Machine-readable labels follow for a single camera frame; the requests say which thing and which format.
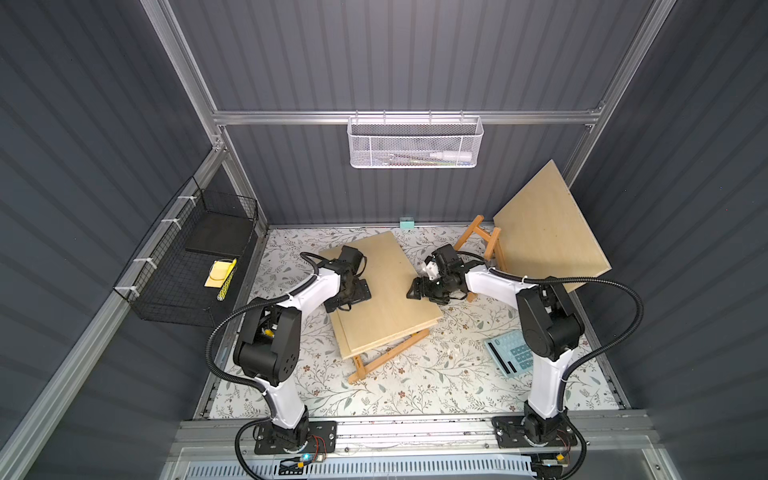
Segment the plywood board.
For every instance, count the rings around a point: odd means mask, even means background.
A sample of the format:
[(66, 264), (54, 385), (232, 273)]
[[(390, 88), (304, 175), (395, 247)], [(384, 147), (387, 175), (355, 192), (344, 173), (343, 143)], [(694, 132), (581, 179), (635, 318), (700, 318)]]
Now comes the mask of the plywood board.
[(388, 345), (388, 361), (425, 339), (443, 318), (440, 308), (427, 300), (410, 300), (406, 293), (417, 273), (390, 231), (350, 242), (367, 257), (362, 279), (371, 298), (330, 314), (343, 359), (358, 358)]
[(493, 217), (501, 269), (530, 278), (599, 277), (612, 269), (554, 161)]

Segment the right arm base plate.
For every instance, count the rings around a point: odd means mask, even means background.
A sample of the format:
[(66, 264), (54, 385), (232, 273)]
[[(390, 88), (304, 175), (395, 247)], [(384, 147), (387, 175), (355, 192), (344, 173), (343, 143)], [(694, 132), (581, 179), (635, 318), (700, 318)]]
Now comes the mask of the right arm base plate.
[(570, 447), (580, 441), (562, 415), (540, 419), (534, 414), (495, 416), (491, 419), (500, 448)]

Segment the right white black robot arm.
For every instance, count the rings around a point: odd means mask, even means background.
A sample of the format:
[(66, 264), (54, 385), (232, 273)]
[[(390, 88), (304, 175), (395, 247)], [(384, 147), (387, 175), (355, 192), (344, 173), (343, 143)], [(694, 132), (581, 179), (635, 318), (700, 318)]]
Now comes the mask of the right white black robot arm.
[(446, 305), (473, 293), (517, 310), (533, 369), (521, 429), (531, 445), (544, 446), (568, 429), (565, 373), (584, 334), (584, 323), (554, 278), (515, 277), (489, 266), (479, 255), (472, 254), (468, 261), (461, 255), (450, 244), (434, 250), (420, 265), (406, 297)]

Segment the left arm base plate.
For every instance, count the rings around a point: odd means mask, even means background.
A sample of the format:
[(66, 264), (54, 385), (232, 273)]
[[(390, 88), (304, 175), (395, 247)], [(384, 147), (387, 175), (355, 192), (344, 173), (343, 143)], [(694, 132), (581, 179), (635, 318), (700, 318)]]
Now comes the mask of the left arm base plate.
[(285, 429), (267, 423), (256, 428), (254, 453), (257, 455), (333, 453), (337, 439), (338, 423), (335, 421), (302, 421), (294, 429)]

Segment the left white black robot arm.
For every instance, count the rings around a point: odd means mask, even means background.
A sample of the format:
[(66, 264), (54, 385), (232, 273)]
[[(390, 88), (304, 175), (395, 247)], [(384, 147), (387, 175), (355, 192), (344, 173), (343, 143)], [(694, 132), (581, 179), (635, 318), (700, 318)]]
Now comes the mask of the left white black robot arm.
[(320, 307), (328, 313), (348, 311), (372, 298), (362, 278), (367, 257), (360, 250), (344, 246), (332, 259), (310, 252), (301, 258), (312, 266), (312, 273), (275, 299), (249, 303), (232, 354), (234, 364), (266, 400), (272, 425), (286, 432), (301, 432), (308, 421), (294, 379), (302, 321)]

